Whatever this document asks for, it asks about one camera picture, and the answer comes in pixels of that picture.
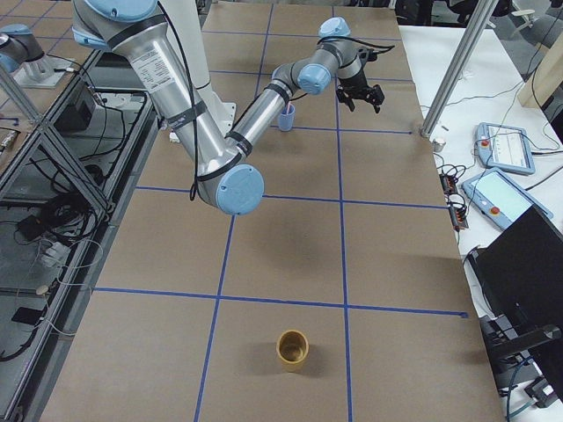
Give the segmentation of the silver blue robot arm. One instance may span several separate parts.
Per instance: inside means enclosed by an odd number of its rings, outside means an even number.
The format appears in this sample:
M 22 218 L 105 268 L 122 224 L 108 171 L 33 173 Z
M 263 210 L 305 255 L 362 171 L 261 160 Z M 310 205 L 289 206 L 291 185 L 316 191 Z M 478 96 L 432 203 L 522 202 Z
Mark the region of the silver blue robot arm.
M 174 52 L 167 39 L 173 24 L 163 5 L 157 1 L 75 1 L 72 6 L 76 42 L 128 60 L 194 160 L 193 193 L 227 215 L 246 215 L 261 202 L 263 177 L 245 160 L 298 91 L 318 95 L 337 79 L 337 99 L 349 109 L 357 99 L 376 111 L 384 102 L 381 87 L 368 85 L 364 67 L 390 47 L 353 38 L 344 18 L 329 18 L 318 30 L 314 54 L 279 66 L 233 128 L 222 133 L 194 88 L 185 54 Z

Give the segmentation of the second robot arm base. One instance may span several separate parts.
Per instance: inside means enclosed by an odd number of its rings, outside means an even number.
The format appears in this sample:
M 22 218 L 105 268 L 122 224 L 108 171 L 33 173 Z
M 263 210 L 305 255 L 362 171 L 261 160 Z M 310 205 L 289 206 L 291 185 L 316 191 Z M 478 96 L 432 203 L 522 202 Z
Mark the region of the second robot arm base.
M 68 71 L 73 71 L 65 59 L 48 56 L 23 24 L 1 28 L 1 67 L 24 88 L 53 89 Z

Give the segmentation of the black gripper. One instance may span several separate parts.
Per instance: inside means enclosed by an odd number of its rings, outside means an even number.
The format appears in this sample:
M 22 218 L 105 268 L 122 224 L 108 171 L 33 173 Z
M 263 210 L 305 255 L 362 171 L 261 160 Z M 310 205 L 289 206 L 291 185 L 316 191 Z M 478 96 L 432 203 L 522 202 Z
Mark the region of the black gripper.
M 375 113 L 380 113 L 384 102 L 384 92 L 379 84 L 369 87 L 362 66 L 339 69 L 337 72 L 339 85 L 336 89 L 338 102 L 355 109 L 353 98 L 366 98 L 374 108 Z

